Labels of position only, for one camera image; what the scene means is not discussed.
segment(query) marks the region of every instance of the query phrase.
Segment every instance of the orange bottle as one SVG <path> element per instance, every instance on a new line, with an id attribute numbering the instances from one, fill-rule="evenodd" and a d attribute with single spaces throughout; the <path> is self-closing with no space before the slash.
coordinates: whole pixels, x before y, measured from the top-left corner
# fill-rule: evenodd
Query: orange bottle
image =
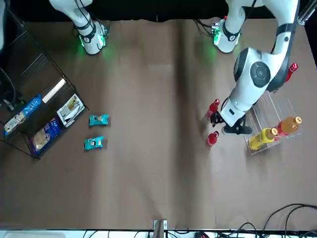
<path id="1" fill-rule="evenodd" d="M 278 136 L 287 136 L 297 131 L 298 126 L 302 123 L 300 117 L 288 117 L 279 122 L 275 127 L 278 131 Z"/>

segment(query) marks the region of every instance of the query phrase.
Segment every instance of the green led light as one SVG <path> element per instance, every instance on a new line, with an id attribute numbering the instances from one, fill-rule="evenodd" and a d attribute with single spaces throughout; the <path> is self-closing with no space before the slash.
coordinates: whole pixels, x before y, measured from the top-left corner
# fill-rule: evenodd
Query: green led light
<path id="1" fill-rule="evenodd" d="M 99 36 L 99 42 L 102 46 L 106 45 L 105 37 L 104 36 Z"/>
<path id="2" fill-rule="evenodd" d="M 80 42 L 81 42 L 81 46 L 82 46 L 82 47 L 85 47 L 85 46 L 84 46 L 84 42 L 83 42 L 83 40 L 81 39 L 80 36 L 79 36 L 79 39 L 80 39 Z"/>
<path id="3" fill-rule="evenodd" d="M 217 45 L 219 44 L 220 37 L 221 37 L 221 32 L 218 31 L 218 32 L 214 35 L 214 37 L 213 37 L 213 44 L 214 44 L 215 46 L 217 46 Z"/>
<path id="4" fill-rule="evenodd" d="M 238 44 L 238 41 L 239 41 L 239 37 L 240 37 L 240 33 L 239 33 L 239 35 L 237 36 L 237 41 L 236 41 L 236 45 Z"/>

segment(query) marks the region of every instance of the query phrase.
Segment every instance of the brown table surface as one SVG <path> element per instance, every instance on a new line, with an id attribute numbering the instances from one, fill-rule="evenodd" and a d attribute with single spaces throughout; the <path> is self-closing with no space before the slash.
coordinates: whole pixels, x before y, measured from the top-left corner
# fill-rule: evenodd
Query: brown table surface
<path id="1" fill-rule="evenodd" d="M 254 156 L 242 136 L 221 135 L 210 154 L 200 120 L 210 102 L 234 87 L 239 52 L 270 52 L 274 19 L 250 19 L 233 53 L 222 54 L 191 20 L 111 23 L 108 46 L 88 56 L 71 23 L 30 23 L 30 31 L 73 80 L 90 111 L 34 162 L 7 148 L 0 161 L 0 225 L 32 228 L 261 229 L 288 203 L 317 204 L 316 67 L 304 27 L 290 62 L 299 69 L 289 98 L 303 118 L 303 137 Z M 88 128 L 89 115 L 110 114 L 111 127 Z M 83 152 L 84 139 L 104 135 L 103 150 Z M 283 229 L 289 210 L 270 229 Z M 314 228 L 301 209 L 290 229 Z"/>

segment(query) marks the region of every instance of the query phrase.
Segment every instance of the bottle label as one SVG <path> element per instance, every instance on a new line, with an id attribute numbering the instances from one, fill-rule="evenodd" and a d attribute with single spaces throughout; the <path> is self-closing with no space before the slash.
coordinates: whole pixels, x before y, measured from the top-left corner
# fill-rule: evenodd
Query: bottle label
<path id="1" fill-rule="evenodd" d="M 283 130 L 282 130 L 282 122 L 281 121 L 279 122 L 279 124 L 278 124 L 276 129 L 277 129 L 277 132 L 278 132 L 279 136 L 287 136 L 287 135 L 289 135 L 288 133 L 283 132 Z"/>
<path id="2" fill-rule="evenodd" d="M 210 150 L 212 148 L 212 144 L 210 143 L 208 138 L 205 141 L 205 147 L 207 150 Z"/>
<path id="3" fill-rule="evenodd" d="M 207 117 L 208 119 L 210 119 L 210 117 L 212 116 L 212 114 L 213 114 L 213 112 L 210 111 L 210 110 L 208 110 L 207 113 L 206 113 L 206 117 Z"/>
<path id="4" fill-rule="evenodd" d="M 259 147 L 262 145 L 262 140 L 263 140 L 262 133 L 251 138 L 250 139 L 250 148 L 253 150 L 259 149 Z"/>

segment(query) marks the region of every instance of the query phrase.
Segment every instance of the teal candy wrapper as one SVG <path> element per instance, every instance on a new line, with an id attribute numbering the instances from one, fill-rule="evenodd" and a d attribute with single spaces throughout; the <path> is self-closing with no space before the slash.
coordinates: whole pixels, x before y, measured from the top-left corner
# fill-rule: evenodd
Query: teal candy wrapper
<path id="1" fill-rule="evenodd" d="M 109 118 L 108 114 L 101 115 L 101 116 L 91 115 L 89 118 L 89 126 L 108 125 L 108 118 Z"/>
<path id="2" fill-rule="evenodd" d="M 85 150 L 101 148 L 103 146 L 103 140 L 104 140 L 103 136 L 85 140 Z"/>

